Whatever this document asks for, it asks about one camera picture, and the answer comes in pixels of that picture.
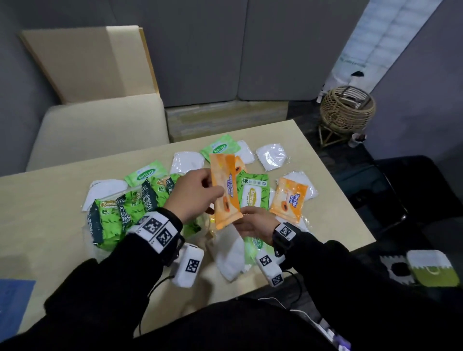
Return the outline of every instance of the wicker basket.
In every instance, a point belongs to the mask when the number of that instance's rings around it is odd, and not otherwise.
[[[350,134],[361,132],[375,114],[375,100],[363,90],[341,86],[330,90],[323,99],[320,115],[330,130]]]

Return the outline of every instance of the black clothing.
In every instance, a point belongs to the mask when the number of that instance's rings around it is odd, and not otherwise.
[[[171,212],[157,210],[181,230]],[[445,350],[453,340],[457,347],[461,315],[376,275],[339,242],[323,244],[304,232],[293,242],[285,264],[302,274],[321,315],[354,350]],[[45,302],[46,316],[0,349],[333,350],[297,315],[248,299],[210,305],[132,339],[162,271],[157,253],[130,234],[100,264],[78,266]]]

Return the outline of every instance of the table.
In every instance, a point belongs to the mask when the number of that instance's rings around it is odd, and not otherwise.
[[[292,170],[307,174],[319,195],[305,202],[303,213],[320,241],[338,240],[349,250],[374,242],[294,121],[243,129],[230,135],[235,140],[245,140],[252,150],[270,143],[283,146],[291,160],[269,172],[273,187],[276,179]],[[218,136],[213,135],[0,178],[0,278],[37,281],[20,332],[44,316],[45,299],[88,258],[82,234],[86,214],[81,212],[81,206],[92,181],[123,179],[156,159],[169,169],[174,152],[199,151],[216,139]],[[257,159],[247,167],[250,173],[264,173]],[[143,332],[266,284],[256,266],[229,283],[206,253],[191,289],[166,282],[155,290],[142,322]]]

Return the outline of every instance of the orange wipes packet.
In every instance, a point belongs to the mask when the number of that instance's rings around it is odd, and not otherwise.
[[[306,192],[307,185],[280,178],[270,212],[290,222],[298,223],[302,216]]]
[[[236,189],[235,155],[210,154],[212,186],[221,185],[224,196],[214,203],[214,219],[217,229],[242,218],[239,210],[238,191]]]
[[[246,169],[246,166],[244,165],[244,162],[240,156],[235,157],[235,170],[236,170],[236,174],[238,174],[242,170],[248,173],[248,170]]]

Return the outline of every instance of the person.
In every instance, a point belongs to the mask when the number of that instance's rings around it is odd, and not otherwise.
[[[180,232],[182,224],[206,211],[223,193],[221,186],[211,186],[209,170],[190,171],[179,178],[164,208],[156,212]],[[274,215],[257,207],[245,207],[242,212],[243,218],[234,224],[241,235],[273,245],[274,230],[280,225]],[[316,308],[353,350],[429,349],[431,345],[445,349],[458,339],[460,315],[377,276],[339,242],[321,243],[299,231],[291,241],[284,263],[303,276]],[[101,263],[90,259],[78,266],[46,300],[45,317],[0,348],[333,349],[300,316],[263,301],[240,298],[209,305],[133,338],[148,294],[162,274],[162,254],[142,237],[128,234]]]

